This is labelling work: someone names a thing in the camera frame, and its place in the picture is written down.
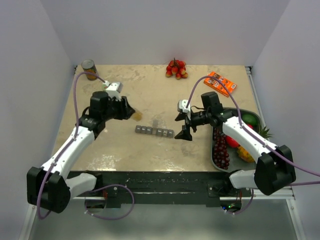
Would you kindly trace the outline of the grey weekly pill organizer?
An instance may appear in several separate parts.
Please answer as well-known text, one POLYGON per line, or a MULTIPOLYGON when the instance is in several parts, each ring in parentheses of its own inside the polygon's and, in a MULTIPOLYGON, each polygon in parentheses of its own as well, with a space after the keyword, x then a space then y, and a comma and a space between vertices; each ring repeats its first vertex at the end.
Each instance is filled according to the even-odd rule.
POLYGON ((157 136, 162 138, 173 138, 175 134, 173 129, 159 127, 159 121, 156 119, 152 121, 152 126, 136 125, 134 132, 136 134, 157 136))

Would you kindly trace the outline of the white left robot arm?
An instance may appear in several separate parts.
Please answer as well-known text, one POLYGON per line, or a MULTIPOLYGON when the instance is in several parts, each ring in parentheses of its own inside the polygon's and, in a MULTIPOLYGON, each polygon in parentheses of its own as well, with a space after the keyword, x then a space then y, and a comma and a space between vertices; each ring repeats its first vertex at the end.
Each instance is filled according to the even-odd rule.
POLYGON ((126 96, 117 98, 105 91, 94 92, 66 142, 41 167, 31 167, 27 172, 27 202, 59 214, 74 197, 86 192, 99 196, 104 190, 100 173, 86 170, 72 178, 69 173, 105 129, 107 121, 128 120, 134 113, 126 96))

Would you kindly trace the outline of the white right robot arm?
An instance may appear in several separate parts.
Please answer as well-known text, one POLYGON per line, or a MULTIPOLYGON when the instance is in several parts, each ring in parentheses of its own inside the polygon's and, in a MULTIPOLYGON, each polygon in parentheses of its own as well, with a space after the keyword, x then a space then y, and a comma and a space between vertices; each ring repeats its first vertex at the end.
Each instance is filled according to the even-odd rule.
POLYGON ((193 112, 188 100, 177 103, 176 121, 184 121, 182 130, 176 139, 192 141, 191 132, 198 126, 211 125, 233 138, 253 157, 256 163, 254 170, 235 170, 229 173, 223 183, 223 192, 230 197, 241 189, 258 189, 264 195, 271 195, 296 181, 292 151, 286 146, 277 146, 263 138, 242 121, 241 112, 223 107, 215 92, 201 95, 204 109, 193 112))

